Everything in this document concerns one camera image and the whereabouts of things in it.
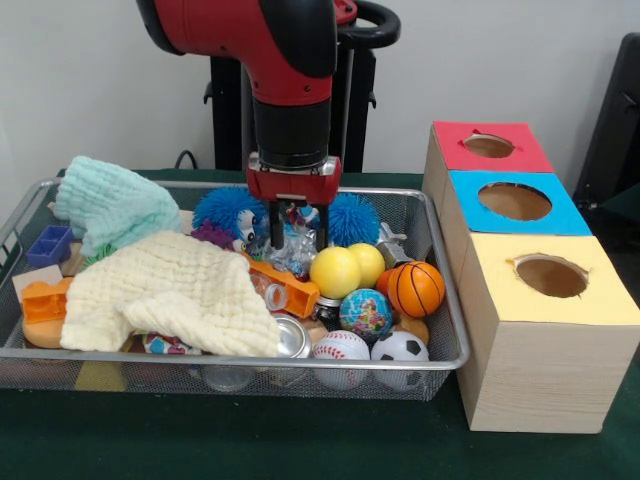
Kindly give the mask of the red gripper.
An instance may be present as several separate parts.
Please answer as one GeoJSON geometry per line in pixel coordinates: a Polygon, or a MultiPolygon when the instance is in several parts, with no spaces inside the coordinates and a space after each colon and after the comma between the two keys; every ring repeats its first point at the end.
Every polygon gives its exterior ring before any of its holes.
{"type": "Polygon", "coordinates": [[[319,167],[306,170],[279,170],[268,167],[258,155],[250,155],[246,169],[250,193],[269,203],[271,246],[284,247],[284,223],[280,200],[305,201],[317,210],[316,251],[329,243],[329,204],[337,195],[342,173],[338,157],[329,156],[319,167]]]}

